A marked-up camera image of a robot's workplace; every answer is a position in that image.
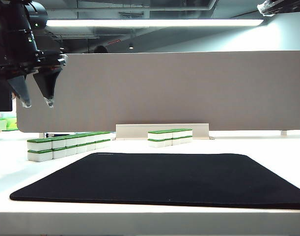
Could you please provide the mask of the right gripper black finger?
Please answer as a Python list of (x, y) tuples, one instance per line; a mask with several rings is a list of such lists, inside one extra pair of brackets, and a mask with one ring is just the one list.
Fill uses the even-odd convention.
[(300, 12), (300, 3), (298, 4), (275, 4), (266, 6), (262, 9), (262, 15), (272, 16), (275, 14)]
[(275, 5), (275, 4), (298, 4), (300, 0), (266, 0), (262, 4), (258, 5), (258, 10), (262, 10), (266, 6)]

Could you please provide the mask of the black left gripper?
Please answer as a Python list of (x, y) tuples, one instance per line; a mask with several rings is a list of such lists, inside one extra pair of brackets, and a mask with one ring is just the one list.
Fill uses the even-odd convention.
[(0, 80), (7, 80), (12, 91), (20, 99), (22, 106), (31, 107), (26, 79), (33, 77), (50, 108), (54, 107), (54, 93), (57, 77), (63, 68), (63, 54), (53, 50), (37, 51), (30, 61), (0, 63)]

